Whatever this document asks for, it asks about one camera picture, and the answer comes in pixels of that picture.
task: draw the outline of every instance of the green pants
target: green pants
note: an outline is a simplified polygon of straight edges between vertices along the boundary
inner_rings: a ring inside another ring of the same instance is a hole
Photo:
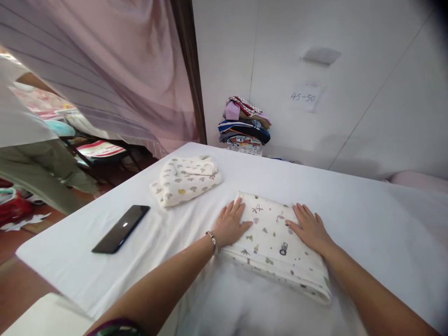
[[[95,180],[78,168],[59,139],[0,148],[0,177],[67,215],[86,202],[66,185],[88,194],[98,192]]]

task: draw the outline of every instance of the bracelet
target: bracelet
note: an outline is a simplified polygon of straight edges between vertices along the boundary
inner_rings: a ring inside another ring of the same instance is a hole
[[[218,246],[216,245],[216,238],[211,231],[207,231],[205,234],[208,234],[210,236],[211,241],[213,242],[213,255],[216,256],[219,252]]]

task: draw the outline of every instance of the fingers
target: fingers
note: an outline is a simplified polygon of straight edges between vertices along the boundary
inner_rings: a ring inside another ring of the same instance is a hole
[[[239,206],[240,206],[240,204],[241,204],[241,201],[242,201],[243,199],[241,198],[241,197],[238,197],[238,199],[237,199],[237,201],[235,202],[235,204],[233,205],[233,208],[232,208],[232,210],[230,211],[230,213],[236,213],[237,211],[238,211],[238,209],[239,209]]]
[[[221,212],[219,213],[218,218],[221,218],[221,217],[224,215],[224,213],[225,213],[226,210],[227,210],[227,206],[223,207],[222,210],[221,210]]]
[[[244,212],[244,208],[246,207],[246,204],[243,203],[239,206],[237,212],[235,213],[235,215],[237,216],[238,222],[241,220],[241,217],[243,215]]]
[[[294,231],[297,236],[299,236],[299,237],[301,236],[303,229],[298,224],[291,222],[290,220],[286,220],[285,222],[286,222],[286,225],[289,226],[291,228],[291,230]]]
[[[229,203],[227,209],[225,210],[225,213],[230,213],[232,211],[232,208],[233,208],[233,201]]]
[[[307,211],[303,208],[303,206],[300,203],[297,203],[297,207],[299,208],[300,212],[305,218],[309,217]]]
[[[302,214],[302,212],[300,211],[300,209],[297,205],[293,205],[293,210],[294,210],[295,216],[299,220],[299,223],[302,224],[306,219],[305,216]]]
[[[318,222],[319,224],[322,224],[322,225],[323,225],[322,218],[317,214],[317,212],[315,213],[315,215],[316,215],[316,220],[317,220],[317,222]]]
[[[305,209],[305,211],[307,212],[307,214],[311,217],[311,218],[313,218],[313,213],[311,212],[311,210],[310,209],[308,209],[308,207],[306,206],[306,205],[303,205],[303,208]]]
[[[253,222],[244,222],[240,225],[241,234],[245,233],[252,226]]]

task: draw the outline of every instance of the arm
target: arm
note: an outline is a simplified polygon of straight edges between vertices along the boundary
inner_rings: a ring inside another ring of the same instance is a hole
[[[333,242],[317,213],[313,215],[306,205],[299,203],[293,209],[300,226],[291,221],[287,221],[287,225],[306,245],[325,258],[336,281],[355,303],[370,336],[438,335]]]
[[[213,227],[218,250],[235,243],[252,225],[252,222],[240,225],[244,207],[239,198],[221,210]],[[180,298],[212,256],[213,243],[207,235],[145,275],[86,334],[107,321],[127,318],[137,323],[146,334],[157,335]]]
[[[35,88],[53,93],[57,96],[60,96],[59,93],[54,91],[52,88],[50,88],[48,85],[46,85],[42,80],[40,80],[35,74],[32,72],[27,72],[26,74],[22,75],[20,78],[16,79],[16,82],[26,84],[33,86]]]

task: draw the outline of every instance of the phone screen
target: phone screen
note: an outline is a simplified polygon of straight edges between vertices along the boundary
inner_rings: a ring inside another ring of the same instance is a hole
[[[130,207],[98,245],[93,248],[92,252],[112,254],[118,251],[149,209],[147,205]]]

